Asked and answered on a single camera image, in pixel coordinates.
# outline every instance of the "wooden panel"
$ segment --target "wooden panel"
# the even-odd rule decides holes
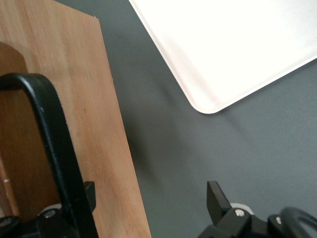
[[[99,21],[51,0],[0,0],[1,49],[9,52],[0,55],[1,74],[41,73],[55,86],[83,180],[96,183],[99,236],[150,237]],[[0,92],[0,176],[13,189],[11,212],[27,220],[57,196],[23,97]],[[23,201],[40,205],[25,211]]]

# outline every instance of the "gray table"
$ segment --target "gray table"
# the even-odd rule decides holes
[[[262,219],[285,206],[317,216],[317,61],[204,115],[128,0],[59,2],[100,20],[153,238],[195,238],[211,223],[208,180]]]

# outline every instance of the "metal screw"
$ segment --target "metal screw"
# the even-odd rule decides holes
[[[244,217],[246,215],[241,209],[236,209],[234,212],[236,213],[237,217]]]
[[[282,224],[281,218],[280,217],[276,217],[276,222],[279,223],[280,225]]]
[[[0,227],[6,227],[12,223],[11,218],[6,218],[0,223]]]
[[[45,218],[51,218],[52,216],[55,215],[55,213],[56,213],[55,210],[49,210],[48,212],[46,212],[46,213],[44,214],[44,217],[45,217]]]

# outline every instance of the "curved black handle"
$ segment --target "curved black handle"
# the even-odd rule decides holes
[[[281,220],[283,228],[290,238],[311,238],[303,224],[317,232],[317,219],[298,208],[284,208],[281,212]]]
[[[31,105],[60,196],[63,214],[80,238],[97,238],[97,230],[71,142],[64,112],[51,82],[40,74],[7,74],[0,90],[22,89]]]

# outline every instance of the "black clamp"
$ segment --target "black clamp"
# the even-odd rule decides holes
[[[267,222],[232,208],[216,181],[207,184],[207,208],[213,225],[199,238],[311,238],[303,225],[317,231],[317,219],[297,208],[285,208]]]

